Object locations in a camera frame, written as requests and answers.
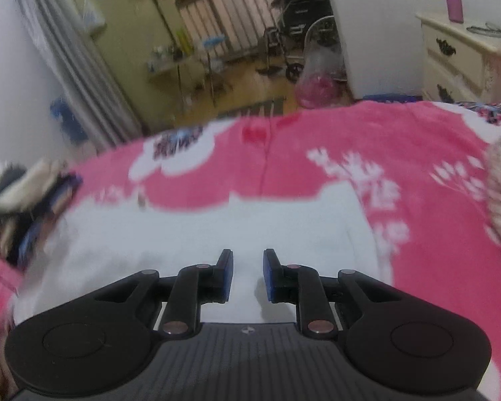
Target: pink rectangular object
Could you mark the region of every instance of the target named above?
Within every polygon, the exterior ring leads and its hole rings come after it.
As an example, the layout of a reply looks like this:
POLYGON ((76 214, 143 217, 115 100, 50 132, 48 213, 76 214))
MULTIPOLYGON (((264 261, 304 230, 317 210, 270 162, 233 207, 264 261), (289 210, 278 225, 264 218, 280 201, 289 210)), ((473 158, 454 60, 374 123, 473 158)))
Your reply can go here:
POLYGON ((449 13, 449 21, 464 23, 462 0, 447 0, 447 12, 449 13))

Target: gray curtain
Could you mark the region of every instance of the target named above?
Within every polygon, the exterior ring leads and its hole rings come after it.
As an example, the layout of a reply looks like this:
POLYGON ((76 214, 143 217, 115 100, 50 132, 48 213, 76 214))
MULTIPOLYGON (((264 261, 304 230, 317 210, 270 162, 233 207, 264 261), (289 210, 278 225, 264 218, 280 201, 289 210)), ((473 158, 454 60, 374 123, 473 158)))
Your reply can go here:
POLYGON ((33 43, 63 86, 76 119, 99 151, 142 135, 141 125, 91 38, 60 0, 17 0, 33 43))

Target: ribbed gray panel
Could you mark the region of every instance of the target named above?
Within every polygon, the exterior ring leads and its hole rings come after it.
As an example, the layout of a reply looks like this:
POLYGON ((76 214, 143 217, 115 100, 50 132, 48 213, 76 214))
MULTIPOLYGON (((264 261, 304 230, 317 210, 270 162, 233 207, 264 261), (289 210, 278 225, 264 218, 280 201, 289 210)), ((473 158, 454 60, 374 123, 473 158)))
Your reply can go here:
MULTIPOLYGON (((15 401, 49 401, 23 392, 15 401)), ((82 401, 429 401, 384 388, 351 368, 330 342, 294 324, 205 324, 163 344, 134 380, 82 401)), ((474 390, 439 401, 484 400, 474 390)))

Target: dresser top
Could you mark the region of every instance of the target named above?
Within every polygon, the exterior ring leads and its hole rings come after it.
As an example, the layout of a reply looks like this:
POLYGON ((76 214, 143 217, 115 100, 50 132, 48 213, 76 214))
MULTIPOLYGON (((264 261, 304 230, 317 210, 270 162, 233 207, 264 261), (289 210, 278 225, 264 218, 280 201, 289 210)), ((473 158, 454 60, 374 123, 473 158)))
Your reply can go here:
POLYGON ((469 42, 470 45, 482 48, 488 53, 501 56, 501 39, 482 36, 482 34, 475 34, 466 30, 467 27, 471 27, 473 25, 485 28, 486 21, 482 22, 475 21, 473 19, 464 19, 463 24, 458 24, 449 21, 447 14, 417 13, 415 16, 421 19, 424 24, 461 38, 463 41, 469 42))

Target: stroller wheel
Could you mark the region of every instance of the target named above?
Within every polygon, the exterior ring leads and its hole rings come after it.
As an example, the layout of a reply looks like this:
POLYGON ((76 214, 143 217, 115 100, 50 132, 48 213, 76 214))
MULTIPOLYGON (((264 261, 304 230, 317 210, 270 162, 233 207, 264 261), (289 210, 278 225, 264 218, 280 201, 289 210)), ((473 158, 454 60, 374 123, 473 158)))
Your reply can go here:
POLYGON ((305 65, 301 63, 290 63, 286 68, 286 78, 295 84, 299 80, 303 69, 305 69, 305 65))

